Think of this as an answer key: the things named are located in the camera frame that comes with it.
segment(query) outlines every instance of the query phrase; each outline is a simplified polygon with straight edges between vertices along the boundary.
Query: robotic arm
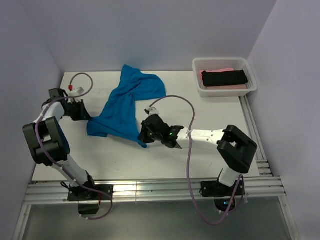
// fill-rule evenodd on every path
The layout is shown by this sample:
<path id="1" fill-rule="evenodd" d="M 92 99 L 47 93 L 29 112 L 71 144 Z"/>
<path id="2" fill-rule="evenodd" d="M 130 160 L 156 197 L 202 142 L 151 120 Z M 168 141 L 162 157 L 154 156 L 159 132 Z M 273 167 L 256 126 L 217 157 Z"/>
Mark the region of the robotic arm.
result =
<path id="1" fill-rule="evenodd" d="M 69 93 L 69 96 L 79 96 L 83 92 L 82 87 L 76 88 Z M 66 92 L 60 88 L 54 88 L 49 90 L 49 95 L 50 99 L 42 105 L 43 110 L 53 100 L 63 98 Z M 42 143 L 50 156 L 52 156 L 60 166 L 53 164 L 39 145 L 35 128 L 36 122 L 40 117 L 34 122 L 25 125 L 22 128 L 23 134 L 32 158 L 37 164 L 44 164 L 45 166 L 58 170 L 69 181 L 70 186 L 68 189 L 73 195 L 82 200 L 91 200 L 96 197 L 97 193 L 85 190 L 78 184 L 90 189 L 96 189 L 95 182 L 89 173 L 79 167 L 70 155 L 69 143 L 59 125 L 60 119 L 64 116 L 71 117 L 74 121 L 87 121 L 91 119 L 85 108 L 84 101 L 75 101 L 74 98 L 70 101 L 63 99 L 53 103 L 43 116 L 38 127 Z M 66 172 L 70 173 L 74 179 L 71 179 Z"/>
<path id="2" fill-rule="evenodd" d="M 184 126 L 169 126 L 160 118 L 155 107 L 145 109 L 148 117 L 141 123 L 139 139 L 145 143 L 160 141 L 171 149 L 217 149 L 228 167 L 222 169 L 215 185 L 215 197 L 224 197 L 241 174 L 249 172 L 257 150 L 257 144 L 234 125 L 220 130 L 191 130 Z"/>

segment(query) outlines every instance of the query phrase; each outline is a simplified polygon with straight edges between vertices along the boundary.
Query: black mounting bracket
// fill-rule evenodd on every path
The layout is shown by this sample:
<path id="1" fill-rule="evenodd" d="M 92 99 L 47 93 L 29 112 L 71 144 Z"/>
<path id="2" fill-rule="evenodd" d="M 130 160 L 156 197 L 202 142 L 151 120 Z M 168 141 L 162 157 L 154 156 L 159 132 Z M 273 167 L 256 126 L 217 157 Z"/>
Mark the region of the black mounting bracket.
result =
<path id="1" fill-rule="evenodd" d="M 111 198 L 114 194 L 114 186 L 112 184 L 98 184 L 95 185 L 95 188 L 98 191 L 104 192 L 108 194 Z M 108 197 L 101 194 L 101 198 L 99 194 L 94 194 L 90 199 L 85 199 L 80 197 L 78 194 L 75 194 L 71 188 L 68 194 L 67 200 L 69 202 L 80 202 L 80 201 L 110 201 Z M 79 203 L 78 204 L 78 213 L 80 215 L 95 215 L 100 209 L 100 205 L 97 203 Z"/>
<path id="2" fill-rule="evenodd" d="M 236 182 L 233 186 L 228 187 L 226 185 L 221 184 L 218 181 L 202 181 L 201 183 L 200 194 L 204 198 L 215 197 L 215 198 L 223 198 L 223 197 L 231 197 L 235 187 Z M 244 189 L 244 184 L 242 179 L 236 189 L 235 195 L 242 196 Z"/>

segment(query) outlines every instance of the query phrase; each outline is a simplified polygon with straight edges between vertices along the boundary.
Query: folded black cloth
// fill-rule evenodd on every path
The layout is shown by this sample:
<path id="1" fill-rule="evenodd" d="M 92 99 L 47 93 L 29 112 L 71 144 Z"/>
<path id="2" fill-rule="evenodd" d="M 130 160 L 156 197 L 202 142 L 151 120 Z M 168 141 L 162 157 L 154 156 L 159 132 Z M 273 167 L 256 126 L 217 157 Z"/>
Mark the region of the folded black cloth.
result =
<path id="1" fill-rule="evenodd" d="M 205 87 L 230 86 L 246 84 L 248 78 L 243 70 L 223 72 L 202 72 Z"/>

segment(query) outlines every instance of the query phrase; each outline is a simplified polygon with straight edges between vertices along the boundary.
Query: glass panel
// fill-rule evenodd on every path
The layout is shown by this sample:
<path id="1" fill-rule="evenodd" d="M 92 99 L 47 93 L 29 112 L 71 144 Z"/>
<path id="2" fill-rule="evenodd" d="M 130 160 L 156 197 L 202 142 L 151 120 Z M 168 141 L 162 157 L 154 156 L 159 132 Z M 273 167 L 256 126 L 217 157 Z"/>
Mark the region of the glass panel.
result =
<path id="1" fill-rule="evenodd" d="M 212 199 L 198 201 L 205 215 L 220 218 Z M 218 227 L 196 214 L 190 201 L 115 203 L 103 219 L 79 218 L 77 205 L 35 205 L 24 240 L 284 240 L 290 239 L 279 199 L 249 198 Z"/>

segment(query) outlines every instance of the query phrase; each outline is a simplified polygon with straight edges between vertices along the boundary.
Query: pink cloth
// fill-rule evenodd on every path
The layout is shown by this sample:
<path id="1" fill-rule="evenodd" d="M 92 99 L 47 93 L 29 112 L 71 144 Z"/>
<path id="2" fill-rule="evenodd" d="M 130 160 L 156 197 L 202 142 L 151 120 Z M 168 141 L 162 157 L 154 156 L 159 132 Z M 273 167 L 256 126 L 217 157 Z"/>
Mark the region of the pink cloth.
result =
<path id="1" fill-rule="evenodd" d="M 199 71 L 199 76 L 202 80 L 202 72 L 204 70 Z M 223 68 L 215 71 L 206 71 L 207 73 L 221 73 L 221 72 L 230 72 L 234 71 L 233 68 Z M 230 85 L 230 86 L 207 86 L 205 87 L 207 90 L 239 90 L 239 89 L 247 89 L 247 86 L 245 84 L 239 84 L 239 85 Z"/>

